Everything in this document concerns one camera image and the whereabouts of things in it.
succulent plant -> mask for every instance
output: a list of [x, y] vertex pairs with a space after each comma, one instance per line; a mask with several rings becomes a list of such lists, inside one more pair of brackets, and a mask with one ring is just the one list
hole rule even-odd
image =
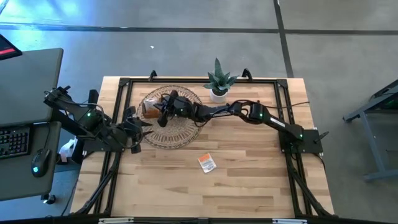
[[216, 58], [214, 73], [208, 72], [210, 83], [204, 85], [205, 88], [213, 90], [213, 93], [222, 96], [233, 85], [238, 76], [229, 77], [229, 72], [224, 75], [220, 61]]

gray desk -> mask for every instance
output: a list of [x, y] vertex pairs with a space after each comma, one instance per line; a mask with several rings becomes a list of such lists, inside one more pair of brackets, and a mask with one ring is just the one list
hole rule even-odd
[[[51, 150], [49, 169], [43, 177], [34, 177], [30, 171], [32, 158], [39, 149], [44, 147], [49, 128], [50, 136], [47, 142], [47, 148]], [[60, 132], [61, 123], [59, 122], [36, 124], [30, 130], [33, 138], [30, 144], [30, 154], [0, 160], [2, 180], [0, 201], [45, 195], [51, 191]]]
[[57, 87], [62, 49], [33, 50], [0, 61], [0, 127], [49, 121], [44, 91]]

potted plant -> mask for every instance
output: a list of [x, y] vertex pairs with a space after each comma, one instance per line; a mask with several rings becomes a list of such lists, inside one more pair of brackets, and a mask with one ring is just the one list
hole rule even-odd
[[215, 103], [225, 102], [228, 90], [231, 88], [238, 76], [229, 77], [229, 72], [224, 75], [220, 61], [216, 58], [214, 73], [208, 72], [210, 83], [204, 85], [210, 89], [210, 98]]

round woven tray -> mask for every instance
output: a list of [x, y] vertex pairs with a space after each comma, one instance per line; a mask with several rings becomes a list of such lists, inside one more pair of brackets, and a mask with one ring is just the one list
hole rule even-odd
[[142, 127], [144, 132], [153, 131], [153, 133], [144, 136], [144, 139], [152, 146], [162, 149], [178, 149], [185, 146], [192, 142], [201, 131], [201, 128], [197, 127], [195, 123], [188, 118], [169, 118], [169, 122], [166, 127], [162, 128], [157, 123], [157, 118], [147, 119], [142, 115], [142, 105], [144, 104], [144, 100], [149, 98], [160, 99], [162, 94], [170, 94], [172, 90], [176, 90], [179, 96], [188, 98], [192, 103], [196, 102], [201, 104], [199, 97], [191, 90], [176, 85], [169, 85], [160, 87], [149, 93], [141, 101], [137, 110], [137, 115], [141, 120], [152, 124], [152, 126]]

white pot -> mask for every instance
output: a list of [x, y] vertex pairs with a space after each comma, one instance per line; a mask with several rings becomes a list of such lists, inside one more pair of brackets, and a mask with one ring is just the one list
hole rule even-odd
[[228, 92], [226, 92], [224, 95], [222, 96], [217, 96], [216, 94], [213, 93], [213, 90], [210, 90], [210, 98], [213, 102], [215, 103], [224, 103], [226, 101], [226, 94]]

